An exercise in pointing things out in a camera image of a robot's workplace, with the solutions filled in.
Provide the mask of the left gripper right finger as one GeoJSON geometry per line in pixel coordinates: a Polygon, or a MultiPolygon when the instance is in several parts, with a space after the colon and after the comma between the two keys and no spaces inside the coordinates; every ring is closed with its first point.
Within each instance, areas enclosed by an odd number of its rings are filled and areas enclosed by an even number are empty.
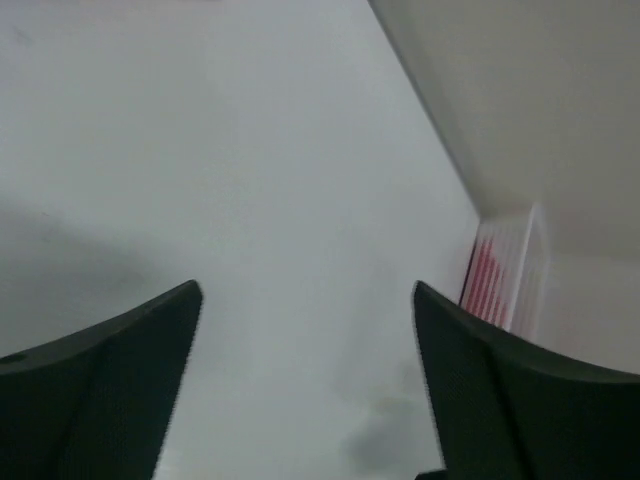
{"type": "Polygon", "coordinates": [[[530,343],[422,281],[413,317],[444,462],[422,478],[638,478],[638,375],[530,343]]]}

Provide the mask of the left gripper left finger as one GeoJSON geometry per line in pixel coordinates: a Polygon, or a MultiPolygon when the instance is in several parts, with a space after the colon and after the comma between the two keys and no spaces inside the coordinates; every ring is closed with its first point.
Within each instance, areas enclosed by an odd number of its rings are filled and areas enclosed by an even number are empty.
{"type": "Polygon", "coordinates": [[[154,476],[197,331],[189,280],[1,360],[4,479],[154,476]]]}

